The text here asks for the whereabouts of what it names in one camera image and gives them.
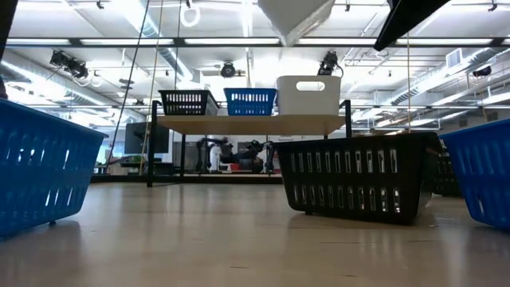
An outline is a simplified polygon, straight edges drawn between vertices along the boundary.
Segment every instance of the wooden table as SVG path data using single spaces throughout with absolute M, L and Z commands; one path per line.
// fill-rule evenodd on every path
M 149 139 L 149 168 L 147 186 L 152 187 L 155 150 L 155 131 L 157 124 L 182 134 L 182 142 L 186 135 L 218 135 L 218 136 L 324 136 L 346 124 L 346 136 L 351 136 L 351 102 L 345 100 L 339 108 L 345 108 L 345 116 L 334 115 L 286 115 L 286 116 L 157 116 L 158 101 L 152 102 L 151 135 Z M 181 146 L 180 177 L 184 176 L 184 156 L 186 145 Z
M 183 135 L 325 136 L 342 127 L 343 116 L 160 116 L 159 125 Z

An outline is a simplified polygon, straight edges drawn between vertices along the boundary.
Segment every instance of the white object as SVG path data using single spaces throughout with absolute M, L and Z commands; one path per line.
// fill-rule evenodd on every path
M 219 171 L 221 153 L 220 147 L 214 146 L 210 149 L 210 171 Z
M 340 77 L 282 76 L 277 79 L 279 115 L 338 115 Z
M 284 46 L 294 45 L 326 21 L 334 4 L 335 0 L 258 0 Z

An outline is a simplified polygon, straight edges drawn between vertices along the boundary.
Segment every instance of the floor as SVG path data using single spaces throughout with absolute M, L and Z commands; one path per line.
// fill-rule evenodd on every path
M 282 186 L 91 185 L 82 211 L 0 242 L 0 286 L 503 286 L 510 234 L 436 197 L 415 226 L 291 210 Z

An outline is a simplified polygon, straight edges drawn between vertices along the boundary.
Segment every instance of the white bin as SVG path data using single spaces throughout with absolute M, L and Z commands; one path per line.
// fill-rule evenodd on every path
M 338 115 L 340 84 L 335 76 L 279 77 L 278 114 Z

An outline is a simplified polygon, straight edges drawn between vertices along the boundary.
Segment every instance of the table top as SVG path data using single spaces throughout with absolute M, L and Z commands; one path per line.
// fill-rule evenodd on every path
M 343 116 L 159 116 L 158 124 L 184 135 L 329 135 L 345 123 Z

